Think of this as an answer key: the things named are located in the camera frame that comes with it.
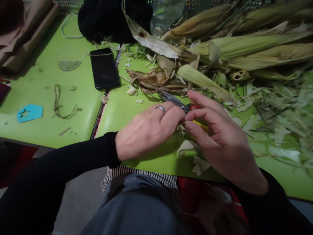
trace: smartphone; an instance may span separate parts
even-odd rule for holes
[[[97,90],[109,89],[120,85],[115,61],[110,48],[90,52],[92,73]]]

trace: wrist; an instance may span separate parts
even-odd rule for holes
[[[124,153],[123,153],[123,146],[119,141],[119,132],[115,136],[115,147],[116,147],[117,159],[120,162],[125,160]]]
[[[245,182],[234,182],[234,184],[246,193],[256,196],[262,196],[268,192],[268,181],[261,172],[260,175],[251,177]]]

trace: yellow scissors handle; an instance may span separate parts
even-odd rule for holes
[[[208,132],[208,127],[201,124],[201,123],[198,123],[197,121],[193,120],[194,123],[198,124],[205,132]]]

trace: striped fabric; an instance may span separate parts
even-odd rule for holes
[[[102,192],[105,190],[105,187],[107,184],[115,179],[116,177],[125,174],[125,173],[139,173],[143,175],[150,176],[160,182],[169,192],[170,198],[172,199],[175,208],[177,212],[182,211],[182,203],[179,198],[178,194],[178,186],[177,186],[177,176],[172,176],[172,175],[165,175],[165,174],[160,174],[160,173],[153,173],[150,171],[144,171],[144,170],[137,170],[134,168],[126,167],[126,166],[118,166],[117,168],[110,169],[109,167],[107,168],[107,174],[104,177],[102,183],[101,183],[101,189]]]

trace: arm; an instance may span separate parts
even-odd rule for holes
[[[246,133],[217,102],[194,91],[190,102],[201,105],[186,116],[185,128],[208,162],[232,185],[249,219],[251,234],[313,234],[313,225],[288,201],[280,184],[258,168]],[[191,122],[203,118],[210,133]]]
[[[115,136],[110,132],[53,150],[27,167],[0,199],[4,234],[52,232],[68,181],[100,167],[119,166]]]
[[[247,217],[251,234],[313,234],[313,225],[287,199],[275,178],[261,169],[268,181],[266,194],[246,193],[231,184]]]
[[[100,167],[115,168],[163,144],[185,113],[171,102],[162,103],[166,113],[158,105],[135,116],[118,133],[56,149],[33,162],[0,199],[1,232],[51,233],[69,180]]]

